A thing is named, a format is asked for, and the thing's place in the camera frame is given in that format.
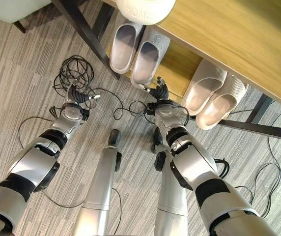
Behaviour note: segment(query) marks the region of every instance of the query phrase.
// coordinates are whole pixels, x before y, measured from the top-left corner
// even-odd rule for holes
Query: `black metal table leg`
[[[111,19],[113,12],[114,12],[114,7],[106,3],[102,4],[97,19],[95,21],[95,24],[93,25],[92,28],[92,31],[94,32],[95,36],[99,41],[102,39],[102,36],[106,31],[106,28],[108,26],[108,23]]]
[[[67,21],[74,27],[77,33],[82,37],[82,39],[88,44],[92,49],[94,54],[103,63],[103,65],[119,79],[120,74],[115,73],[110,68],[110,60],[106,54],[106,51],[100,45],[96,35],[93,33],[92,29],[89,27],[86,19],[75,5],[73,0],[52,0],[52,3],[57,7],[57,9],[64,15]]]
[[[270,97],[262,94],[253,111],[246,120],[246,123],[258,124],[272,101],[273,100]]]
[[[16,26],[16,28],[19,29],[22,33],[26,33],[25,28],[19,21],[15,21],[13,25]]]
[[[190,116],[190,119],[195,120],[196,116]],[[222,119],[218,123],[218,125],[281,139],[281,128],[279,127],[273,127],[273,126],[262,125],[262,124],[252,124],[252,123],[227,120],[227,119]]]

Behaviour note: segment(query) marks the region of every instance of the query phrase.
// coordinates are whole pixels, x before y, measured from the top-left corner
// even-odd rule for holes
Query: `chair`
[[[12,23],[25,33],[19,20],[50,3],[50,0],[0,0],[0,19]]]

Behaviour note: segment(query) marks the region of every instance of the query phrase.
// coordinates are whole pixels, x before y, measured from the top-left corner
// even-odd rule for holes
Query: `wooden tabletop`
[[[156,28],[281,103],[281,0],[176,0]]]

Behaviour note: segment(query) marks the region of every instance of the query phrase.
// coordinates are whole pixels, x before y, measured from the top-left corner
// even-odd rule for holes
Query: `slipper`
[[[116,18],[116,25],[119,26],[113,39],[110,67],[114,72],[124,74],[129,71],[133,62],[143,25],[129,21],[120,14]]]
[[[203,59],[198,65],[191,82],[182,98],[182,106],[191,116],[204,108],[213,93],[224,84],[227,72]]]
[[[196,116],[199,128],[207,130],[218,124],[239,104],[247,89],[248,84],[228,73],[224,85],[211,96]]]
[[[170,39],[146,27],[137,52],[134,68],[131,74],[131,83],[137,87],[139,84],[148,85],[166,54]]]

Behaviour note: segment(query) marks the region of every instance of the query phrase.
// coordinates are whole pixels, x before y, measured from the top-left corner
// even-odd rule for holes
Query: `floor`
[[[79,4],[92,25],[101,7],[100,1]],[[102,41],[105,47],[111,41],[113,20]],[[92,86],[113,91],[124,101],[125,107],[134,100],[153,101],[148,94],[132,87],[127,78],[115,80],[53,5],[26,17],[22,24],[27,28],[26,34],[0,20],[0,181],[6,176],[10,160],[21,150],[16,134],[22,120],[30,116],[52,118],[49,107],[63,104],[63,98],[55,93],[52,84],[67,57],[81,55],[91,62],[95,71]],[[114,187],[120,192],[123,205],[118,234],[152,236],[161,182],[161,173],[153,166],[155,156],[150,152],[155,127],[128,112],[121,120],[114,120],[112,113],[119,106],[118,101],[109,93],[100,93],[97,108],[91,111],[87,123],[63,150],[59,158],[60,170],[47,192],[62,204],[80,202],[88,191],[103,144],[110,130],[117,128],[122,133],[119,150],[123,154],[121,169],[114,178]],[[236,111],[253,108],[260,95],[258,90],[249,88]],[[271,125],[280,112],[281,105],[273,103],[261,124]],[[230,115],[229,119],[244,121],[248,115],[249,112],[237,113]],[[23,144],[48,125],[49,122],[38,119],[27,121],[21,130]],[[275,126],[281,127],[281,117]],[[225,158],[230,163],[231,170],[226,180],[233,186],[253,188],[257,170],[263,163],[273,160],[264,136],[220,126],[203,131],[194,121],[190,121],[187,128],[214,157]],[[271,139],[271,147],[281,165],[281,140]],[[267,191],[276,175],[276,168],[271,167],[258,179],[253,203],[258,212],[263,212],[267,204]],[[245,189],[240,191],[249,199]],[[187,191],[187,201],[189,235],[206,236],[193,192]],[[36,193],[14,233],[18,236],[71,235],[78,211],[79,207],[58,207],[44,194]],[[272,197],[266,219],[281,235],[281,184]],[[113,194],[109,234],[114,232],[118,220],[119,199]]]

